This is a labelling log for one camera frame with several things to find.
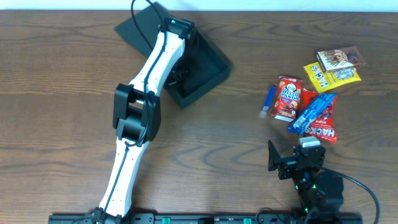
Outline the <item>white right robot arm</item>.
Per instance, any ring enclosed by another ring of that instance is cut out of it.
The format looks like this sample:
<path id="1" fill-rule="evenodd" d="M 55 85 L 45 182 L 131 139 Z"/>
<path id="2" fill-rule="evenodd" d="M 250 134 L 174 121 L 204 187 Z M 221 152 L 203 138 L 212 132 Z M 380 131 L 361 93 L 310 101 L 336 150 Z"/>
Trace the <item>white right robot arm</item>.
<path id="1" fill-rule="evenodd" d="M 299 139 L 293 155 L 282 158 L 268 141 L 268 170 L 278 171 L 280 180 L 292 179 L 300 204 L 314 220 L 336 217 L 344 202 L 343 179 L 330 171 L 321 171 L 326 149 L 313 137 Z"/>

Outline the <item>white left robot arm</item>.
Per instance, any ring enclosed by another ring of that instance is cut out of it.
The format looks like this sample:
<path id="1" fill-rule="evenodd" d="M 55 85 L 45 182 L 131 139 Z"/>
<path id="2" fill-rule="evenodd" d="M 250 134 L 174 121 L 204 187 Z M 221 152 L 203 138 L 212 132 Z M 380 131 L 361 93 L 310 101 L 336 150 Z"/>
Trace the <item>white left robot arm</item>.
<path id="1" fill-rule="evenodd" d="M 142 70 L 128 85 L 117 86 L 113 108 L 116 157 L 106 193 L 92 213 L 92 223 L 120 223 L 127 215 L 141 158 L 159 130 L 160 93 L 194 34 L 192 22 L 165 18 Z"/>

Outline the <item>black box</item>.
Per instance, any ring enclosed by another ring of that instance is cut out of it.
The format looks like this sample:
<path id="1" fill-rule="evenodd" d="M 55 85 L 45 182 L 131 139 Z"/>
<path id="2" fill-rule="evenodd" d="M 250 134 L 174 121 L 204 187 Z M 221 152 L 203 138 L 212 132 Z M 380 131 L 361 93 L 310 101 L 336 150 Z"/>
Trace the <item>black box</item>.
<path id="1" fill-rule="evenodd" d="M 213 41 L 200 32 L 193 21 L 175 17 L 157 2 L 114 29 L 122 40 L 147 58 L 157 40 L 160 19 L 167 19 L 169 22 L 175 19 L 177 22 L 186 23 L 191 30 L 183 56 L 172 69 L 187 69 L 188 74 L 184 81 L 177 85 L 167 86 L 167 81 L 164 85 L 179 107 L 184 109 L 226 80 L 233 64 Z"/>

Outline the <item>yellow Hacks candy bag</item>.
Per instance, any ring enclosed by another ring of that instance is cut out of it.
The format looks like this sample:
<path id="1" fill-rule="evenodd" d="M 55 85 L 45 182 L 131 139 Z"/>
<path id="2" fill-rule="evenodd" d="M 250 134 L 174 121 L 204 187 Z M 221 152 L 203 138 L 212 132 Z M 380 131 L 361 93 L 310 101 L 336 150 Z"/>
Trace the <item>yellow Hacks candy bag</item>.
<path id="1" fill-rule="evenodd" d="M 342 85 L 361 81 L 355 68 L 324 72 L 318 62 L 303 67 L 316 91 L 323 93 Z"/>

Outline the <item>brown Pocky box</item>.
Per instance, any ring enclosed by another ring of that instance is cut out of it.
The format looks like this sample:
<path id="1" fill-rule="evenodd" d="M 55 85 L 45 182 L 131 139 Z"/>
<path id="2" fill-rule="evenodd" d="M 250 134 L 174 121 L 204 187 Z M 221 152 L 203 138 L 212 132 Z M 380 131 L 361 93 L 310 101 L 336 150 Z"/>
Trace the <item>brown Pocky box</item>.
<path id="1" fill-rule="evenodd" d="M 356 46 L 318 51 L 317 59 L 324 72 L 360 68 L 366 64 Z"/>

